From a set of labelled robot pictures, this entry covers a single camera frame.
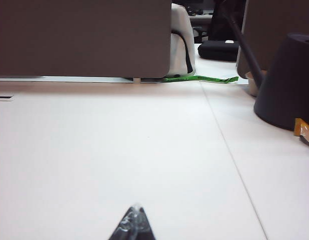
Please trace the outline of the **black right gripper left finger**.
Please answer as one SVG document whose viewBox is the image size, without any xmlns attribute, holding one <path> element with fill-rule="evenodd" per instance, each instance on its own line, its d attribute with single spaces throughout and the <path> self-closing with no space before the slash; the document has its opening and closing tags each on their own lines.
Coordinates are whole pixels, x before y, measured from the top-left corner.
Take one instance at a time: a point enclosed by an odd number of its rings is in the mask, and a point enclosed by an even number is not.
<svg viewBox="0 0 309 240">
<path fill-rule="evenodd" d="M 137 219 L 139 208 L 131 206 L 109 237 L 109 240 L 136 240 L 138 235 Z"/>
</svg>

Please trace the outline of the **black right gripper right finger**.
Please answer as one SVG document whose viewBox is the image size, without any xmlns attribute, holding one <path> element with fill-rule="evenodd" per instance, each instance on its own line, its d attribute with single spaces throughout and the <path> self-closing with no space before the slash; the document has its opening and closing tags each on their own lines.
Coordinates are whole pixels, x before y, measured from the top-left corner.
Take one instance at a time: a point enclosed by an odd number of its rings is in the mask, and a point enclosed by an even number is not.
<svg viewBox="0 0 309 240">
<path fill-rule="evenodd" d="M 136 240 L 155 240 L 155 235 L 151 228 L 146 212 L 142 206 L 135 208 L 134 226 L 136 230 Z"/>
</svg>

